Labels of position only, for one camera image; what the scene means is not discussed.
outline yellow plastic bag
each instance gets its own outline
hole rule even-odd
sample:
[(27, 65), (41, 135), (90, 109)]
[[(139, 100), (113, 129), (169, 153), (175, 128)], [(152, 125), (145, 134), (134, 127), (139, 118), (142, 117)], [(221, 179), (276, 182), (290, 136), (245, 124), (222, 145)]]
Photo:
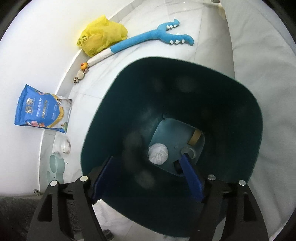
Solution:
[(102, 15), (91, 22), (81, 33), (77, 45), (93, 57), (103, 49), (127, 38), (128, 31), (119, 23), (111, 22)]

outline white bedsheet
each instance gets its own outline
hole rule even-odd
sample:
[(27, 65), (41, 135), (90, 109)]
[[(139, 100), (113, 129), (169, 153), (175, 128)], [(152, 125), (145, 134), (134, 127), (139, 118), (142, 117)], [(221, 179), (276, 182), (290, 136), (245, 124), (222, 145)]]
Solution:
[(263, 137), (249, 186), (272, 240), (296, 206), (296, 45), (262, 0), (221, 0), (235, 79), (257, 99)]

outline white cloth ball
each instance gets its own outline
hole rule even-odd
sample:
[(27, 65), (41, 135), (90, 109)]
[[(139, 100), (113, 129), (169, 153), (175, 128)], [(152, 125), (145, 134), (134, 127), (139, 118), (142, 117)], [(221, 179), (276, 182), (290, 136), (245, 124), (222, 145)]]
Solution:
[(149, 161), (154, 164), (161, 165), (168, 158), (168, 149), (164, 144), (156, 143), (148, 149)]

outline blue plush stick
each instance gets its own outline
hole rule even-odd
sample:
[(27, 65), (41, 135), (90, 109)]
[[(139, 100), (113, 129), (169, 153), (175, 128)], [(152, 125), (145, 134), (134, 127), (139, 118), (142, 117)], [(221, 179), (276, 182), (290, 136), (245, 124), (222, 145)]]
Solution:
[(194, 44), (194, 40), (191, 36), (187, 34), (175, 35), (169, 34), (166, 31), (172, 28), (176, 28), (179, 26), (180, 22), (177, 19), (174, 19), (173, 22), (163, 23), (157, 27), (157, 29), (151, 30), (149, 32), (139, 34), (137, 36), (131, 37), (129, 39), (120, 41), (117, 44), (112, 45), (110, 48), (103, 50), (98, 53), (91, 59), (87, 61), (89, 66), (93, 66), (99, 61), (136, 44), (145, 42), (151, 39), (161, 39), (163, 42), (170, 44), (178, 44), (178, 43), (188, 43), (190, 45)]

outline orange ball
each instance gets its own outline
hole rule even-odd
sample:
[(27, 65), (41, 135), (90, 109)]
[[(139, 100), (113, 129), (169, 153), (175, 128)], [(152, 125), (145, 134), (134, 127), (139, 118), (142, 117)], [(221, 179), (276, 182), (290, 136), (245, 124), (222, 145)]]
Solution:
[(82, 70), (85, 70), (87, 68), (87, 63), (86, 62), (82, 63), (81, 66), (80, 66), (80, 68)]

